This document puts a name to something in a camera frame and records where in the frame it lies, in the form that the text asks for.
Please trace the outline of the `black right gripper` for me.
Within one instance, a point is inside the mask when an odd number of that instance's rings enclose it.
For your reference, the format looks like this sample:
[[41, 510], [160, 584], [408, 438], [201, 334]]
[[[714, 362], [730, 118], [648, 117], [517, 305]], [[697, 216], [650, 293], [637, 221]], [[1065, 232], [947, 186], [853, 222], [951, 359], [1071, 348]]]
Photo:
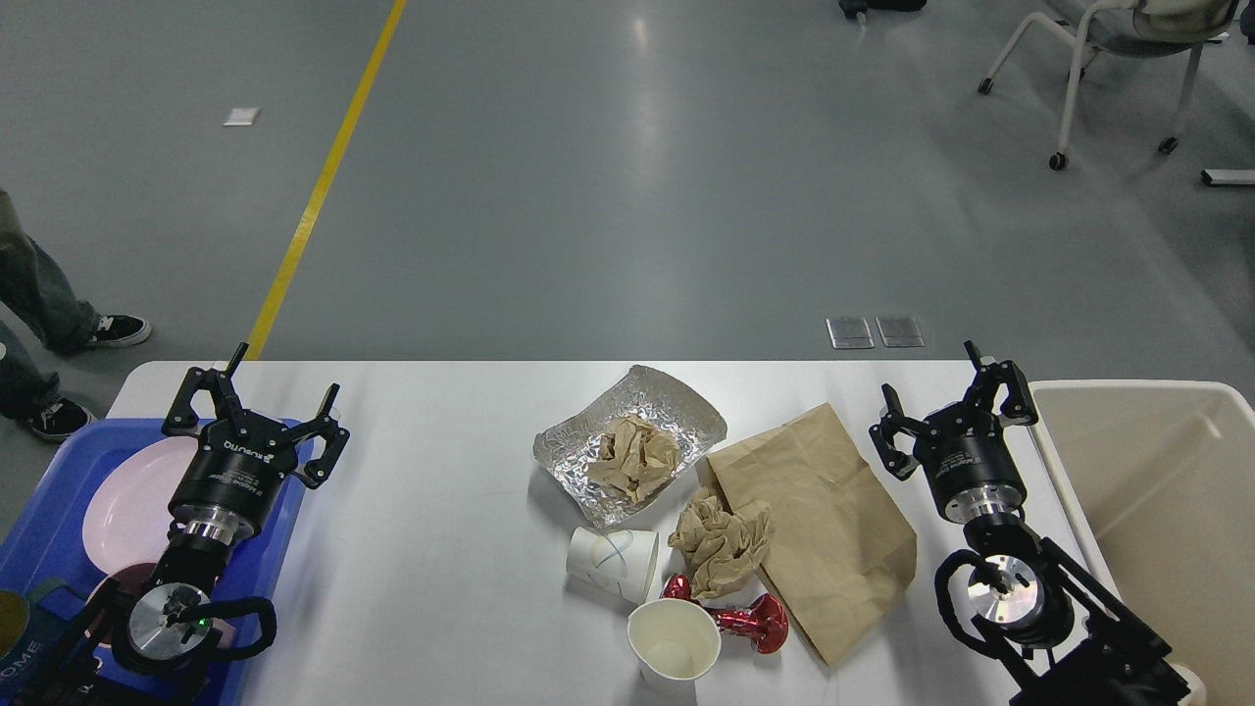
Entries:
[[[989, 514], [1013, 514], [1027, 500], [1022, 473], [1001, 436], [1004, 428], [1030, 428], [1039, 411], [1027, 376], [1017, 362], [984, 356], [976, 344], [964, 341], [976, 375], [961, 398], [964, 436], [929, 436], [929, 424], [904, 413], [899, 393], [884, 382], [884, 411], [870, 438], [884, 468], [896, 479], [909, 479], [922, 465], [937, 515], [968, 523]], [[914, 456], [895, 445], [906, 434], [917, 439]]]

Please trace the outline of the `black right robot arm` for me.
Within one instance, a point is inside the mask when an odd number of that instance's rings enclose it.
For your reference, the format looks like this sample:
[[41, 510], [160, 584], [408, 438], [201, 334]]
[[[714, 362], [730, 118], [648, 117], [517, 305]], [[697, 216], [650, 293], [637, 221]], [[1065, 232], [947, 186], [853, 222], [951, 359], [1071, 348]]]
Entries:
[[1166, 640], [1024, 519], [1027, 484], [1004, 438], [1039, 420], [1022, 367], [965, 350], [976, 374], [959, 401], [912, 419], [884, 384], [868, 430], [884, 468], [922, 473], [937, 515], [968, 539], [932, 577], [944, 624], [1017, 681], [1014, 705], [1182, 705], [1192, 688]]

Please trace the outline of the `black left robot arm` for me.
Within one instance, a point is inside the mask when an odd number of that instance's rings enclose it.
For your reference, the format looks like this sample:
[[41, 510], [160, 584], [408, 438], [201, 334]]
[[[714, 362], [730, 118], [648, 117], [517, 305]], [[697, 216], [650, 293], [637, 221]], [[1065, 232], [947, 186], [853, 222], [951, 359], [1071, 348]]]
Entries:
[[220, 663], [251, 660], [274, 645], [277, 617], [266, 593], [223, 594], [233, 554], [269, 530], [292, 479], [319, 488], [333, 474], [349, 429], [333, 415], [339, 384], [314, 415], [295, 423], [246, 408], [233, 374], [190, 367], [159, 431], [191, 441], [176, 474], [163, 551], [137, 588], [105, 576], [40, 652], [15, 705], [193, 705]]

